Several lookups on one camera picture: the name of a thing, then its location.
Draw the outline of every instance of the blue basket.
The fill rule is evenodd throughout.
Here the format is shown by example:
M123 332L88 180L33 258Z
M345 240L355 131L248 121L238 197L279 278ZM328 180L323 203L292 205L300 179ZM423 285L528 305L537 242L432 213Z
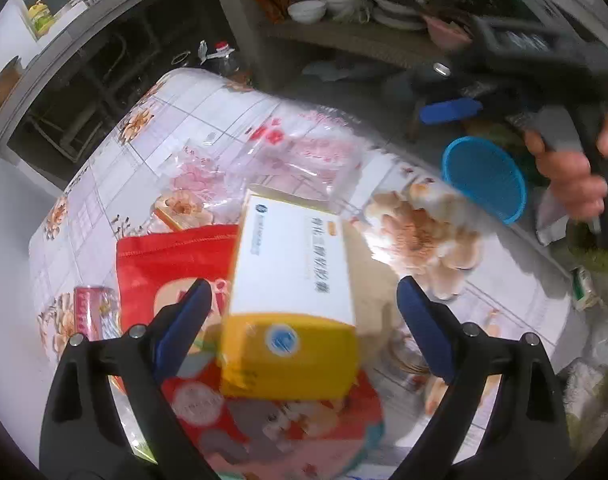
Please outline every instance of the blue basket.
M441 158L443 179L505 224L526 208L526 182L504 150L489 140L461 137Z

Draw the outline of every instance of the countertop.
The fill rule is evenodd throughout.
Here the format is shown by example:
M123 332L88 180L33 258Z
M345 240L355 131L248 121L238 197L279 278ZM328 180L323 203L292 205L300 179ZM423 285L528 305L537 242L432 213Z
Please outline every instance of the countertop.
M102 28L143 0L98 0L75 17L48 46L31 60L0 109L0 156L15 157L8 140L44 86L77 50Z

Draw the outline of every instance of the white wall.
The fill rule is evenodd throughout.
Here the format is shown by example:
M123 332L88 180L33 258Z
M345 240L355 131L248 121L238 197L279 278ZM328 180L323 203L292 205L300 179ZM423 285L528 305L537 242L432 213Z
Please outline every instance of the white wall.
M54 199L0 159L0 420L37 464L52 369L32 305L28 241Z
M15 56L21 57L21 65L26 68L40 52L37 40L24 22L22 5L22 0L8 0L0 13L0 72Z

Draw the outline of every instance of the floral tablecloth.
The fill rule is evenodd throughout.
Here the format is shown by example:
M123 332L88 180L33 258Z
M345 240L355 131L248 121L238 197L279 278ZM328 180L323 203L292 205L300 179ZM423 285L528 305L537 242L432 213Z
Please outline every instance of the floral tablecloth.
M373 258L389 264L398 276L413 275L460 321L472 320L505 338L536 332L552 352L571 305L568 283L557 269L421 163L399 156L381 137L370 137L359 121L339 117L203 70L167 73L92 154L30 242L34 304L53 363L74 330L74 287L104 285L118 290L117 241L146 230L151 207L167 186L164 163L187 144L197 146L223 173L252 168L244 174L252 174L253 182L304 198L331 200L367 241ZM341 186L321 185L306 168L282 166L261 173L261 150L253 154L259 140L277 145L284 137L297 137L296 146L309 143L303 153L310 155L311 139L325 134L359 136L354 142L360 143L361 155L351 160L353 166L341 176ZM228 213L225 221L236 219ZM197 220L218 222L223 217L215 212ZM439 384L431 383L424 402L425 378L409 364L412 345L403 330L396 332L382 345L379 358L365 367L379 396L385 431L377 449L362 449L353 463L346 464L364 461L351 473L353 478L387 478L434 412L435 396L430 393L439 398ZM476 452L495 393L491 384L459 460ZM217 460L225 462L223 457ZM315 478L317 469L304 464L295 471L282 468L277 477Z

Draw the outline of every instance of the red bag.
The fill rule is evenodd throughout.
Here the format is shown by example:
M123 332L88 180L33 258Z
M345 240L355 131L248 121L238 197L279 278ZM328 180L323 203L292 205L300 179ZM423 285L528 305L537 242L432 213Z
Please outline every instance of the red bag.
M138 323L149 324L162 307L176 303L197 278L208 280L213 288L213 309L204 328L218 322L226 307L237 233L237 225L209 225L179 233L122 238L117 243L122 332Z

